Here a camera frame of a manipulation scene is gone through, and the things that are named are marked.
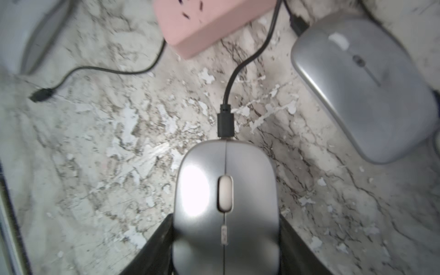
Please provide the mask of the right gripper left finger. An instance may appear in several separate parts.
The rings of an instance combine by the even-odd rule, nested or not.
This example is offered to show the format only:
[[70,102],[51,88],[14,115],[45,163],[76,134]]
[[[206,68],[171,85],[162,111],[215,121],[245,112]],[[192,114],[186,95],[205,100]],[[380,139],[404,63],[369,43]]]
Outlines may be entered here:
[[172,244],[173,214],[169,214],[120,275],[173,274]]

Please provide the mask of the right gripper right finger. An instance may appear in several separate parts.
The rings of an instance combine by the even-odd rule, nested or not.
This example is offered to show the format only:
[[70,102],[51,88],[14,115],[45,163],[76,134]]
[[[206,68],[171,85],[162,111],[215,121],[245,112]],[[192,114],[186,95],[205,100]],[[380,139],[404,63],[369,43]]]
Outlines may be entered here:
[[280,214],[280,275],[332,275]]

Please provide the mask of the white wireless mouse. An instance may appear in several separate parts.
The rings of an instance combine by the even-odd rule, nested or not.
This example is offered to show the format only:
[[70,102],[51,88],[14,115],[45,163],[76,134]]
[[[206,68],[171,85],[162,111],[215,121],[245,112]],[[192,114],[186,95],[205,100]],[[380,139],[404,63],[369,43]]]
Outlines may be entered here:
[[30,74],[46,54],[72,1],[1,1],[1,66]]

